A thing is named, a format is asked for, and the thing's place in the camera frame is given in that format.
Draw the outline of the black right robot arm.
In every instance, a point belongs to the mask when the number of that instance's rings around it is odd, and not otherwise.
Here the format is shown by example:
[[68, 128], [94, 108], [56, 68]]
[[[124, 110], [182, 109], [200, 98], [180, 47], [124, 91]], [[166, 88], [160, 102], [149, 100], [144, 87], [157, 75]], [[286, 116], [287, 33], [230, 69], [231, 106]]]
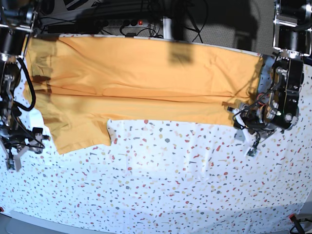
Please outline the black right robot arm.
[[[35, 31], [40, 0], [2, 0], [0, 2], [0, 141], [6, 151], [15, 148], [40, 154], [49, 136], [41, 128], [28, 130], [20, 120], [21, 112], [36, 104], [34, 87], [24, 62], [29, 39]], [[14, 91], [25, 75], [31, 103], [14, 100]]]

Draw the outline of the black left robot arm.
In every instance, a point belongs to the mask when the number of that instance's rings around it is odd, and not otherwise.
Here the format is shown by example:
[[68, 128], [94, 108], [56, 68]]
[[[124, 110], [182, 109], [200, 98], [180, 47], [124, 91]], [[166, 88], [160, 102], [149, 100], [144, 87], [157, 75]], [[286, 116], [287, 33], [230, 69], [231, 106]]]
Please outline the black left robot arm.
[[278, 51], [270, 68], [270, 84], [252, 104], [233, 110], [234, 127], [272, 132], [290, 130], [297, 121], [299, 92], [304, 80], [304, 58], [312, 53], [312, 2], [275, 1], [273, 48]]

